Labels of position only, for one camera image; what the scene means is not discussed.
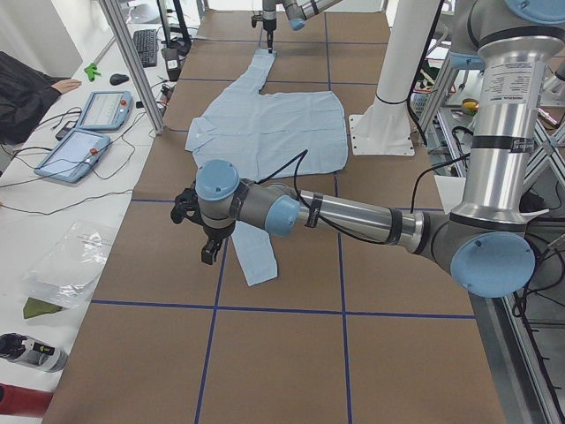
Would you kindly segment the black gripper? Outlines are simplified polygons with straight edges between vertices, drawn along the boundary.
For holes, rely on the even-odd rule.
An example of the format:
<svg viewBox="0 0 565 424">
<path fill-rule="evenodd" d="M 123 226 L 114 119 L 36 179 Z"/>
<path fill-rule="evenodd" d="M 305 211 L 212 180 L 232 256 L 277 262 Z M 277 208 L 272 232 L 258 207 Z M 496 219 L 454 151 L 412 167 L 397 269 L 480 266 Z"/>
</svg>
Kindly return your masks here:
<svg viewBox="0 0 565 424">
<path fill-rule="evenodd" d="M 263 29 L 267 31 L 267 52 L 274 51 L 274 31 L 277 28 L 276 11 L 263 11 L 261 13 Z"/>
<path fill-rule="evenodd" d="M 207 235 L 207 243 L 201 249 L 201 261 L 205 264 L 215 264 L 223 241 L 234 231 L 234 223 L 222 228 L 204 225 L 203 230 Z"/>
</svg>

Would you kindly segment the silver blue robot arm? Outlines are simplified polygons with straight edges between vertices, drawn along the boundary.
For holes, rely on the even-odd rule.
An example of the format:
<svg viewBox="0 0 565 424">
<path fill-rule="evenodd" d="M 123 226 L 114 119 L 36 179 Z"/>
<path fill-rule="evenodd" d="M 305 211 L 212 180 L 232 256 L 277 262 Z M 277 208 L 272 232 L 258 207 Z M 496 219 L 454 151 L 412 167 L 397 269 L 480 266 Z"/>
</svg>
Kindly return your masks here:
<svg viewBox="0 0 565 424">
<path fill-rule="evenodd" d="M 252 16 L 252 27 L 256 27 L 258 22 L 262 23 L 264 31 L 267 33 L 267 51 L 274 53 L 274 35 L 277 29 L 276 7 L 281 4 L 290 28 L 298 31 L 305 26 L 305 22 L 340 3 L 340 0 L 311 0 L 304 4 L 299 4 L 295 0 L 262 0 L 261 10 L 257 15 Z"/>
<path fill-rule="evenodd" d="M 384 57 L 388 30 L 380 14 L 328 14 L 295 32 L 281 23 L 279 54 L 272 72 L 259 78 L 250 97 L 223 100 L 236 125 L 252 133 L 219 143 L 219 157 L 244 178 L 273 175 L 288 183 L 289 160 L 306 152 L 299 184 L 307 190 L 381 206 L 408 208 L 409 191 L 427 166 L 427 154 L 354 156 L 344 132 L 314 127 L 307 141 L 288 141 L 289 124 L 276 107 L 292 108 L 332 90 L 348 112 L 369 101 L 369 80 Z M 288 238 L 273 238 L 241 224 L 214 266 L 187 262 L 186 297 L 206 305 L 272 309 L 392 310 L 468 314 L 467 292 L 430 261 L 400 247 L 366 244 L 332 230 L 297 226 Z"/>
</svg>

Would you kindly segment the person's hand on desk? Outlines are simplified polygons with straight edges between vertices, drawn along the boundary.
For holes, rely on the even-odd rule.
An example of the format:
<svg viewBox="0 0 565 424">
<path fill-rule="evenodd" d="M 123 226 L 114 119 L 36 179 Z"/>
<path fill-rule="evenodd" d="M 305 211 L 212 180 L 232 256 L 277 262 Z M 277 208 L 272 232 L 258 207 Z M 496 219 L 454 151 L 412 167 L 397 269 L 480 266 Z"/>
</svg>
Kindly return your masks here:
<svg viewBox="0 0 565 424">
<path fill-rule="evenodd" d="M 65 95 L 81 87 L 82 82 L 78 79 L 61 79 L 51 85 L 60 95 Z"/>
</svg>

